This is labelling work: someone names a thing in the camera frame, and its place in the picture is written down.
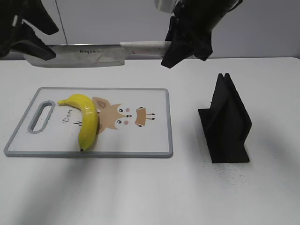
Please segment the table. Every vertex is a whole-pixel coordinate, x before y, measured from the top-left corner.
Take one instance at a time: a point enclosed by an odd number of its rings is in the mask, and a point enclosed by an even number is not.
[[[230,73],[252,120],[248,164],[212,164],[198,108]],[[0,61],[0,149],[39,87],[167,88],[174,155],[8,158],[0,153],[1,225],[298,225],[300,60],[159,60],[56,69]]]

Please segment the cartoon cat illustration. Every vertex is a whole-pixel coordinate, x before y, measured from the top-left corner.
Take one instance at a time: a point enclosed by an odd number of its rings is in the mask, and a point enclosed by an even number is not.
[[[99,130],[98,134],[102,133],[106,128],[117,130],[116,123],[118,124],[124,124],[128,125],[129,120],[132,118],[132,115],[130,115],[130,109],[126,108],[125,112],[127,115],[125,115],[124,110],[120,107],[122,104],[115,104],[111,105],[109,101],[100,98],[100,97],[93,97],[93,103],[96,106],[98,110],[99,115]],[[135,124],[139,127],[145,126],[146,120],[154,120],[155,118],[150,117],[147,118],[147,116],[154,116],[154,113],[146,113],[146,108],[139,107],[136,110],[136,120]]]

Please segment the knife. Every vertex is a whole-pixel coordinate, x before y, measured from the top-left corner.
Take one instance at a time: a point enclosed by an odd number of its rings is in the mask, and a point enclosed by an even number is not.
[[[132,55],[163,57],[170,41],[121,42],[119,45],[49,45],[51,60],[24,55],[33,66],[45,68],[90,68],[122,66]]]

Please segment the cat ears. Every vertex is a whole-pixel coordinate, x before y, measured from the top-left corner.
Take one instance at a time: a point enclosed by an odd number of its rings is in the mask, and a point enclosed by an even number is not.
[[[93,97],[93,103],[95,105],[95,107],[99,110],[105,109],[109,106],[111,106],[111,104],[109,103],[109,101],[100,98],[100,97]]]

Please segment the black knife stand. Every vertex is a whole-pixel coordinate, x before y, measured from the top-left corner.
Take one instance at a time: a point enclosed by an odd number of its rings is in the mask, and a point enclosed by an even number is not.
[[[199,109],[213,163],[247,163],[244,142],[251,119],[229,74],[219,74],[209,109]]]

